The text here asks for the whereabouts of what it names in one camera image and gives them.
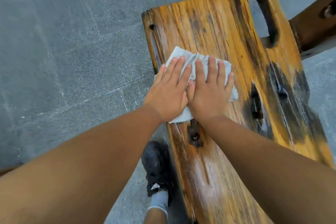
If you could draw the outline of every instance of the right hand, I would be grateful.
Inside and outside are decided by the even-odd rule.
[[[224,86],[225,64],[219,61],[217,71],[214,57],[209,57],[208,81],[205,82],[202,62],[196,60],[196,85],[193,81],[189,82],[187,96],[190,111],[200,124],[210,118],[226,115],[234,83],[233,73],[230,73]]]

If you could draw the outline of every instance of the shoe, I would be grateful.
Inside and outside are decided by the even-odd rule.
[[[175,193],[175,179],[171,169],[168,146],[149,141],[143,150],[141,162],[147,173],[147,193],[151,197],[158,191],[168,191],[168,205]]]

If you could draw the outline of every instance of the wooden plank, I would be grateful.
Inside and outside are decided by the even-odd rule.
[[[334,167],[321,123],[308,107],[309,89],[290,25],[278,0],[258,0],[270,37],[259,39],[249,0],[187,0],[143,13],[155,72],[175,46],[229,60],[239,100],[228,116],[270,140]],[[189,122],[167,124],[180,189],[191,222],[272,223],[232,165],[200,128],[191,145]]]
[[[303,59],[336,46],[336,0],[316,0],[289,23]]]

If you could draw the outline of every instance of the gray cloth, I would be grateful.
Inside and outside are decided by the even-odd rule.
[[[182,48],[179,48],[178,46],[176,46],[174,48],[172,54],[170,55],[168,61],[166,62],[166,67],[169,66],[171,60],[174,57],[179,58],[181,56],[185,57],[185,63],[184,63],[184,66],[183,66],[180,77],[182,76],[182,73],[183,73],[184,69],[186,68],[186,66],[188,64],[191,64],[191,74],[190,74],[189,80],[195,80],[196,79],[195,62],[199,58],[202,61],[202,64],[203,64],[205,78],[206,79],[208,78],[209,56],[204,56],[204,55],[201,55],[199,53],[193,54],[193,53],[188,52],[188,51],[186,51]],[[217,68],[218,68],[218,61],[220,61],[220,59],[216,59]],[[224,61],[224,64],[225,64],[225,74],[226,74],[226,78],[225,78],[225,85],[226,85],[226,83],[228,82],[229,73],[231,72],[231,63],[229,61]],[[236,99],[238,99],[238,92],[237,92],[236,87],[233,87],[231,97],[230,97],[230,101],[233,101],[233,100],[236,100]],[[183,112],[180,116],[178,116],[176,119],[170,121],[169,123],[184,122],[184,121],[187,121],[187,120],[191,120],[192,118],[193,118],[193,116],[192,116],[192,114],[189,110],[189,107],[187,106],[183,110]]]

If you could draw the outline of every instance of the sock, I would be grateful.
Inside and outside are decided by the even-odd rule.
[[[165,214],[167,215],[168,218],[168,191],[162,190],[162,191],[158,191],[156,192],[153,196],[152,196],[152,200],[150,202],[150,206],[147,208],[147,211],[149,209],[152,208],[159,208],[162,211],[165,212]]]

